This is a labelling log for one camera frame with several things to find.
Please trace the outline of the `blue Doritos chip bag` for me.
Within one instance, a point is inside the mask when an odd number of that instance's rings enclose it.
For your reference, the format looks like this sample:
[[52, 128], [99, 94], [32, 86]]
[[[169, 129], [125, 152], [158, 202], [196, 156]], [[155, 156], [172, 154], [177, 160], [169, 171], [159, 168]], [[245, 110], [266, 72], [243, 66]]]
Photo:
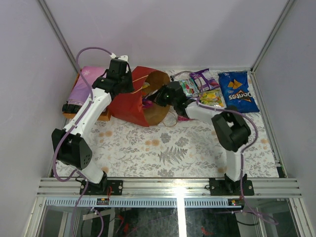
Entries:
[[240, 113], [260, 112], [248, 89], [247, 71], [223, 72], [218, 81], [227, 107], [234, 106]]

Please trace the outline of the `green Fox's candy bag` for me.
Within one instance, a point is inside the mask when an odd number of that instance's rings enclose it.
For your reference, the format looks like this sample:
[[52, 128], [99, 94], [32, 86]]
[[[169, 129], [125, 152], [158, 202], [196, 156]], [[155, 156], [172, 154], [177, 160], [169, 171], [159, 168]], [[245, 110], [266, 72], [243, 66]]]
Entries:
[[214, 107], [224, 106], [221, 96], [220, 96], [220, 90], [218, 89], [203, 92], [201, 94], [199, 101], [202, 104], [205, 104], [208, 106], [214, 106]]

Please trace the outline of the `purple Fox's candy bag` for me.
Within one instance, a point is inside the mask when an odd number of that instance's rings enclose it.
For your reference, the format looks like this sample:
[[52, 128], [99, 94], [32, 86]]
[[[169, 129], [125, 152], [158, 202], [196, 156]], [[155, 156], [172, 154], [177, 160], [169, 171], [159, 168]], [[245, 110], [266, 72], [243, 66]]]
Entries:
[[186, 117], [184, 117], [184, 116], [180, 116], [180, 115], [178, 115], [178, 119], [177, 119], [178, 121], [189, 121], [189, 120], [191, 120], [190, 118], [186, 118]]

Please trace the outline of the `red paper bag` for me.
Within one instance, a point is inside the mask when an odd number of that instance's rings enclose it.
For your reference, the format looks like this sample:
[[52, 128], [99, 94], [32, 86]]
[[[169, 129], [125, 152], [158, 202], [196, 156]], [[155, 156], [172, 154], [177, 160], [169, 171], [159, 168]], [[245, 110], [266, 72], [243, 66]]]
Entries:
[[158, 125], [165, 119], [170, 106], [162, 107], [152, 103], [144, 108], [143, 95], [169, 84], [169, 75], [156, 69], [137, 66], [132, 71], [132, 81], [135, 91], [119, 94], [107, 109], [112, 116], [136, 125], [144, 127]]

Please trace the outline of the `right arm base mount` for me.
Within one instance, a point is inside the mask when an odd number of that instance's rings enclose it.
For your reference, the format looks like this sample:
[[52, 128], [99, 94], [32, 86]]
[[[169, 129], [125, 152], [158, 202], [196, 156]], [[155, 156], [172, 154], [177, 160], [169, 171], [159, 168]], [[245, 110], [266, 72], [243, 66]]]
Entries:
[[[245, 196], [254, 196], [253, 184], [247, 179], [247, 174], [242, 177], [242, 189]], [[212, 196], [240, 196], [240, 180], [232, 181], [227, 175], [224, 179], [209, 178], [210, 194]]]

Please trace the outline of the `teal Fox's candy bag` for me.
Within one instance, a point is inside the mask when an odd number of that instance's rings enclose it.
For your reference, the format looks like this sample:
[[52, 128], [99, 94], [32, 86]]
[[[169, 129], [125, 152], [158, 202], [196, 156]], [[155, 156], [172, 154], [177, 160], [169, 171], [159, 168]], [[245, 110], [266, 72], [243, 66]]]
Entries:
[[186, 97], [198, 97], [199, 90], [191, 79], [181, 79], [178, 81]]

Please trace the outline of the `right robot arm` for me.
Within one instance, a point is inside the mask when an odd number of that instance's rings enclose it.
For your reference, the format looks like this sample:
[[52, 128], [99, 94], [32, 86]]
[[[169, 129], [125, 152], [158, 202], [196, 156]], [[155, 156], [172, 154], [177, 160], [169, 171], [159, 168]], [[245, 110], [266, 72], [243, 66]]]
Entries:
[[243, 184], [243, 155], [251, 130], [245, 116], [236, 109], [207, 106], [198, 99], [188, 98], [180, 83], [172, 81], [162, 86], [147, 98], [159, 106], [170, 105], [180, 116], [200, 120], [213, 125], [220, 145], [226, 150], [227, 171], [225, 189], [231, 195], [238, 194]]

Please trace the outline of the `purple snack packet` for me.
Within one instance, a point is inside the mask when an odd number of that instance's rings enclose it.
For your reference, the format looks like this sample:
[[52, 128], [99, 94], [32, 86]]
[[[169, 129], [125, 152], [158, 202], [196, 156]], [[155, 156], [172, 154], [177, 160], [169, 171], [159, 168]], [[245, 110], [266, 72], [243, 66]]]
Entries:
[[220, 87], [209, 69], [190, 73], [189, 76], [196, 84], [200, 92], [211, 91]]

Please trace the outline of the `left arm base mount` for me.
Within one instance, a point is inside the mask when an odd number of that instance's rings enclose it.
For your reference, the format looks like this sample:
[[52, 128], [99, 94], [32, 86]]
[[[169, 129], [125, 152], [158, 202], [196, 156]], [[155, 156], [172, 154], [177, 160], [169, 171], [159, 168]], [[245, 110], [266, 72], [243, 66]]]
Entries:
[[88, 188], [84, 192], [84, 188], [86, 185], [86, 181], [80, 181], [80, 194], [84, 193], [84, 195], [107, 195], [107, 196], [121, 196], [123, 190], [123, 181], [122, 180], [109, 180], [108, 176], [105, 172], [103, 172], [102, 179], [100, 183], [94, 184], [88, 181]]

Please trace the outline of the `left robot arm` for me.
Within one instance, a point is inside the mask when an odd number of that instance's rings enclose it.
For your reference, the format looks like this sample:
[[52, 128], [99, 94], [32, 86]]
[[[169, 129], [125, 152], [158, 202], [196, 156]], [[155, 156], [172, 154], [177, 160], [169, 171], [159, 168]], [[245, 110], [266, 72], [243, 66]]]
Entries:
[[91, 182], [91, 189], [98, 195], [108, 189], [103, 180], [104, 172], [92, 161], [92, 150], [86, 139], [92, 126], [112, 100], [121, 93], [133, 92], [133, 82], [128, 56], [113, 58], [104, 77], [98, 77], [92, 84], [90, 95], [75, 117], [63, 128], [52, 133], [54, 148], [53, 172], [57, 177], [56, 161], [75, 169], [84, 179]]

